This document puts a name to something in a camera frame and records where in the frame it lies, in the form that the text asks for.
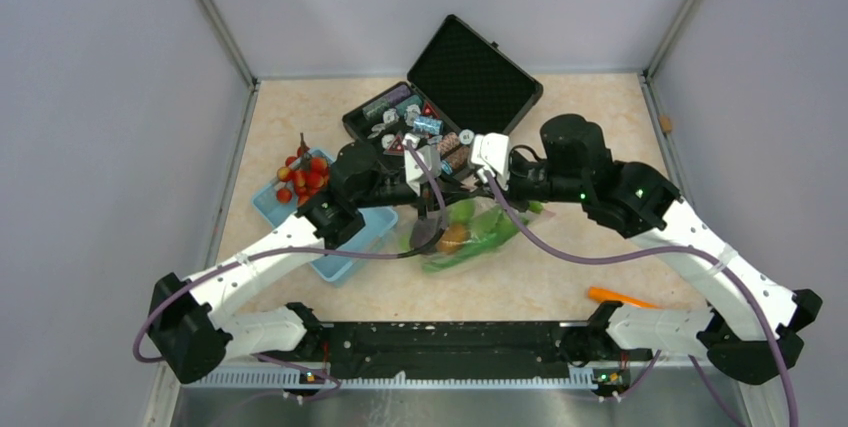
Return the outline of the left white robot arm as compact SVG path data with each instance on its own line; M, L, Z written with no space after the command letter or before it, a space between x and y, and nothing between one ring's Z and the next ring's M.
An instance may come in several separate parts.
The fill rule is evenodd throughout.
M382 182L375 151L367 143L346 145L329 169L329 182L294 214L255 244L221 264L179 278L170 273L154 286L147 319L133 343L135 358L143 337L158 349L182 384L201 380L232 358L287 351L308 360L319 351L320 333L293 308L240 314L254 296L291 271L322 257L390 260L390 255L345 249L366 222L363 208L446 201L437 183L442 170L436 146L408 135L402 148L404 171L391 185Z

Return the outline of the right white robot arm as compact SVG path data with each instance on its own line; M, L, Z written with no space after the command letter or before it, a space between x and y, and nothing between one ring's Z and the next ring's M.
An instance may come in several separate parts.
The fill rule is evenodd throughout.
M800 331L822 307L815 292L786 288L757 270L658 170L615 159L599 125L564 114L548 120L540 137L541 154L508 138L493 151L510 202L576 203L632 242L636 257L660 258L706 300L699 310L605 302L586 332L594 356L660 350L706 359L748 385L787 378L804 346Z

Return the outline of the green napa cabbage toy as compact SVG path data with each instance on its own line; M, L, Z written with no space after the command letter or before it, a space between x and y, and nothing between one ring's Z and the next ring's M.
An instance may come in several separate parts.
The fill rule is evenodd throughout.
M469 242L453 255L437 250L424 255L421 270L426 274L441 274L460 267L468 267L480 257L492 254L520 233L505 210L490 199L468 199L447 208L448 227L452 223L466 224L471 237Z

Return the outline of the clear zip top bag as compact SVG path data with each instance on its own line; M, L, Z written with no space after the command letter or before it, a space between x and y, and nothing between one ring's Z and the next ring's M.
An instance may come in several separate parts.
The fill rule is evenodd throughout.
M491 257L521 232L495 200L475 198L458 201L447 208L448 228L439 241L425 253L416 256L426 274L447 274L470 268L476 260ZM525 226L551 219L554 214L540 202L531 201L527 210L516 208ZM413 250L429 241L441 227L438 213L426 219L405 220L398 224L396 238L402 252Z

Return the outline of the orange brown fruit toy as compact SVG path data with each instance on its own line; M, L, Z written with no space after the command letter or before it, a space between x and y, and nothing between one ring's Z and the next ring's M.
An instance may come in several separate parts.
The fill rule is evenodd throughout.
M452 223L436 244L436 250L444 255L453 255L462 249L471 237L466 224Z

